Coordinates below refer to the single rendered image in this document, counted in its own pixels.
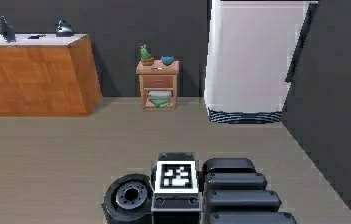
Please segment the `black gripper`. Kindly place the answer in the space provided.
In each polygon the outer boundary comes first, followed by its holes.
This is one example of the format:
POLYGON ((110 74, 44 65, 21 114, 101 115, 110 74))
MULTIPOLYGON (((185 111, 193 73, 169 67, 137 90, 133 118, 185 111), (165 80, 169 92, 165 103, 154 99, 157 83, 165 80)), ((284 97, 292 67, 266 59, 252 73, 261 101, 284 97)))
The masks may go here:
POLYGON ((115 180, 103 197, 107 224, 152 224, 152 188, 145 174, 127 174, 115 180))

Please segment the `green folded cloth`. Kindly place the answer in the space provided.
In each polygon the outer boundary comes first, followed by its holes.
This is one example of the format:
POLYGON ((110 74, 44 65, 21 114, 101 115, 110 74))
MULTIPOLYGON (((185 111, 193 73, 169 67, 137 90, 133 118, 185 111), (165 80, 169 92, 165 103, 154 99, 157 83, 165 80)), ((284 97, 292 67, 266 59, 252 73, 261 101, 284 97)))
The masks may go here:
POLYGON ((166 99, 150 99, 149 102, 155 107, 155 108, 163 108, 167 107, 170 105, 171 101, 166 100, 166 99))

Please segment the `white folded cloth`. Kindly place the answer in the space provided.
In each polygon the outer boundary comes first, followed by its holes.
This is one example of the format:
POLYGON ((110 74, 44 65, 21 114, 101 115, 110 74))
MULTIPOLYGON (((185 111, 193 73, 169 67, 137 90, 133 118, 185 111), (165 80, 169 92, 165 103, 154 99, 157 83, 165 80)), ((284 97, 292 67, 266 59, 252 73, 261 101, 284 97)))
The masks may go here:
POLYGON ((149 91, 149 99, 171 99, 172 91, 149 91))

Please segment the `small wooden side table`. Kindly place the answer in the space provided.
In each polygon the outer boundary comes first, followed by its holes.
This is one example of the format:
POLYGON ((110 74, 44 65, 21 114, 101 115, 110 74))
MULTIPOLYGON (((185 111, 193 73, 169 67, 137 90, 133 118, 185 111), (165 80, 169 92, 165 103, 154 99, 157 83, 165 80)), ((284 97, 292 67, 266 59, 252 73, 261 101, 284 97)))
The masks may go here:
POLYGON ((149 101, 150 91, 170 91, 169 103, 164 106, 164 109, 177 108, 178 61, 174 61, 169 66, 164 65, 161 60, 155 60, 152 66, 144 66, 139 62, 136 66, 136 74, 139 77, 140 98, 143 109, 157 109, 149 101))

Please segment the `green potted cactus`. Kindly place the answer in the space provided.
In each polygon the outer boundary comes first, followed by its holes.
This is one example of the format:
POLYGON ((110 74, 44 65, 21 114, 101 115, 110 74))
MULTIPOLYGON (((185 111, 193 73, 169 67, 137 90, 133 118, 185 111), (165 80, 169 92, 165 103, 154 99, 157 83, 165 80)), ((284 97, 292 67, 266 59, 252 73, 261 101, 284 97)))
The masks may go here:
POLYGON ((141 46, 141 63, 143 66, 152 66, 154 64, 154 58, 148 52, 147 47, 145 45, 141 46))

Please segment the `brown wooden counter cabinet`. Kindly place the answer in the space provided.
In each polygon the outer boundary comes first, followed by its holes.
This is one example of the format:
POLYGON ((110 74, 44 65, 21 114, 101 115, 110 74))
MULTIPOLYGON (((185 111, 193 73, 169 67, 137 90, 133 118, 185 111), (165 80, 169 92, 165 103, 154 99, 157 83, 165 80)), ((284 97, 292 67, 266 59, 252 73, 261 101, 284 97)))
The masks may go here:
POLYGON ((18 34, 0 41, 0 117, 76 117, 100 103, 90 37, 18 34))

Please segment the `white fridge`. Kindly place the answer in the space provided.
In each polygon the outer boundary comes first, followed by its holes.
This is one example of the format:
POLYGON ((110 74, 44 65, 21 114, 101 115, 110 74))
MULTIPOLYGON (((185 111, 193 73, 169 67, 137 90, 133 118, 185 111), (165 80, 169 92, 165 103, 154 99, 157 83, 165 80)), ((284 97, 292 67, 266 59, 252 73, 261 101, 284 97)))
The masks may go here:
POLYGON ((211 0, 204 101, 210 121, 282 118, 320 0, 211 0))

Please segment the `black faucet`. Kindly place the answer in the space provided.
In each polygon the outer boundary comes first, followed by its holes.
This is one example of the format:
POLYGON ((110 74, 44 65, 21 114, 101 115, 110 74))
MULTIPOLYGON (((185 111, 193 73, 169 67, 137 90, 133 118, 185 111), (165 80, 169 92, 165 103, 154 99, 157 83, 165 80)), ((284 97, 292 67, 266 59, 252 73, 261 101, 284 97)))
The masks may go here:
POLYGON ((4 16, 0 16, 0 32, 6 42, 15 42, 15 32, 13 27, 7 22, 4 16))

